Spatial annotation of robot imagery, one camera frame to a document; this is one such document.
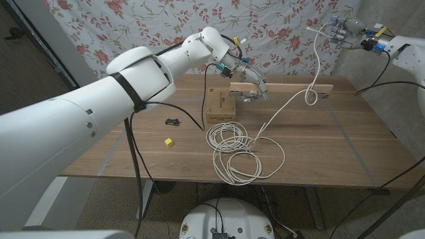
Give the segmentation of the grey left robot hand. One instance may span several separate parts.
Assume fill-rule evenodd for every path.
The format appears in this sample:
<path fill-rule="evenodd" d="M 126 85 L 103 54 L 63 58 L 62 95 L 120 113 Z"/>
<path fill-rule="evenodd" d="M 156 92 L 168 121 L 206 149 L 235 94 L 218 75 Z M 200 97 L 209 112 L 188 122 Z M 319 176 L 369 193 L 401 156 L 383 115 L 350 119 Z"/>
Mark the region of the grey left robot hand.
<path fill-rule="evenodd" d="M 231 96 L 240 97 L 245 102 L 252 102 L 259 97 L 263 97 L 265 100 L 270 99 L 266 86 L 267 77 L 258 68 L 245 62 L 236 62 L 230 72 L 241 82 L 248 82 L 257 86 L 257 90 L 250 90 L 249 95 L 245 95 L 242 90 L 231 90 Z"/>

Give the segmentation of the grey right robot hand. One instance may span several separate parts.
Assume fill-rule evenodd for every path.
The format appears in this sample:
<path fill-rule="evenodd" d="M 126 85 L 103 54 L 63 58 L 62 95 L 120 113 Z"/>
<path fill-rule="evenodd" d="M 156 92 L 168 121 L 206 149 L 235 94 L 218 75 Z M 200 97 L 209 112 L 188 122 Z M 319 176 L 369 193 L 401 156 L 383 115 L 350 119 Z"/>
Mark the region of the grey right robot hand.
<path fill-rule="evenodd" d="M 356 18 L 332 16 L 329 24 L 329 42 L 349 50 L 362 48 L 361 42 L 365 40 L 367 29 L 364 22 Z"/>

